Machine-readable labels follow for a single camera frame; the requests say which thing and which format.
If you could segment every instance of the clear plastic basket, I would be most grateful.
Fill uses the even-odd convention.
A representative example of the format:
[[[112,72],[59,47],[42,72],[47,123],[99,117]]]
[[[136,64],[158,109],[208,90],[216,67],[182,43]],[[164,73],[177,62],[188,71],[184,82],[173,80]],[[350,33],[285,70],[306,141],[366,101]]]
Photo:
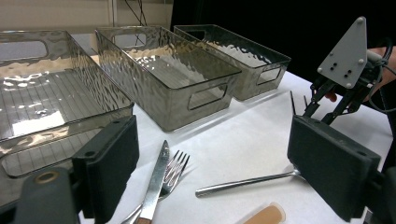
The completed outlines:
[[[276,89],[291,60],[214,24],[175,25],[174,33],[241,69],[233,94],[238,101]]]
[[[134,102],[66,31],[0,32],[0,206]]]
[[[240,69],[161,26],[96,29],[101,66],[165,132],[229,107]]]

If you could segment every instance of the basket handle cutout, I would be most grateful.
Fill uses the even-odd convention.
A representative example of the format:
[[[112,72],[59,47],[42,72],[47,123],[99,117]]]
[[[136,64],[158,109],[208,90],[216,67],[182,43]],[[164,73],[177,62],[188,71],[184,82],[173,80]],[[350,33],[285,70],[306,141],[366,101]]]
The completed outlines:
[[[227,93],[227,89],[227,84],[220,84],[218,86],[193,93],[189,100],[188,109],[193,110],[221,100]]]
[[[189,35],[192,35],[193,37],[199,39],[199,40],[204,40],[204,38],[205,38],[205,31],[204,30],[203,31],[199,31],[199,30],[188,31],[187,33]]]
[[[147,42],[145,34],[114,35],[113,38],[114,43],[122,49],[143,47]]]
[[[260,86],[264,83],[276,80],[279,77],[281,71],[282,69],[280,67],[277,67],[262,72],[257,78],[256,85]]]
[[[0,43],[0,52],[0,63],[43,58],[49,54],[45,43],[38,40]]]

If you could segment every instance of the dark background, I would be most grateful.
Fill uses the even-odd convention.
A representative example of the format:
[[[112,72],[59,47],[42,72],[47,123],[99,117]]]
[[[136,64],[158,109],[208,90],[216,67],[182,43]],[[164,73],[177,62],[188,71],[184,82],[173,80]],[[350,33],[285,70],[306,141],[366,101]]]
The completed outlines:
[[[310,82],[319,74],[318,66],[360,16],[366,18],[367,48],[377,47],[388,37],[396,44],[396,24],[391,2],[386,1],[226,1],[174,0],[174,25],[216,24],[291,57],[288,71]],[[396,107],[396,81],[373,97],[382,105]],[[395,135],[395,113],[389,113]],[[395,146],[389,152],[384,170],[395,165]]]

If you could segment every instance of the white table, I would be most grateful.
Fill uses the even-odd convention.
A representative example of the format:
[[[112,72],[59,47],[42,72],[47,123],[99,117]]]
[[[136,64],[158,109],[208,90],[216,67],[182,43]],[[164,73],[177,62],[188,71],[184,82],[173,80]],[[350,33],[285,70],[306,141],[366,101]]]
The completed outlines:
[[[307,100],[311,97],[309,86],[309,82],[286,72],[277,90],[245,102],[233,99],[229,108],[172,133],[164,133],[136,105],[140,159],[109,223],[120,223],[144,199],[163,140],[168,141],[172,155],[182,150],[191,158],[177,188],[158,203],[155,224],[243,223],[271,202],[284,208],[287,224],[345,223],[297,177],[228,189],[203,198],[194,194],[203,187],[290,170],[290,91],[297,114],[302,115],[304,95]],[[313,118],[321,119],[336,106],[328,100],[320,103]],[[362,106],[357,113],[338,117],[332,126],[378,153],[383,158],[378,169],[383,166],[393,139],[385,115]],[[363,220],[353,219],[351,223]]]

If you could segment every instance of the knife blade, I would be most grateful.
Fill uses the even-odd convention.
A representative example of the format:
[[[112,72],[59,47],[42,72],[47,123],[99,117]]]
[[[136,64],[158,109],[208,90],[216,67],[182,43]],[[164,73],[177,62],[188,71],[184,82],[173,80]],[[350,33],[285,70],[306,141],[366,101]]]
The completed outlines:
[[[142,212],[137,220],[137,224],[149,224],[154,216],[155,207],[160,197],[161,187],[163,186],[163,178],[165,176],[166,165],[169,162],[169,146],[168,142],[163,141],[160,155],[155,163],[151,179],[148,183],[148,190],[142,205]]]

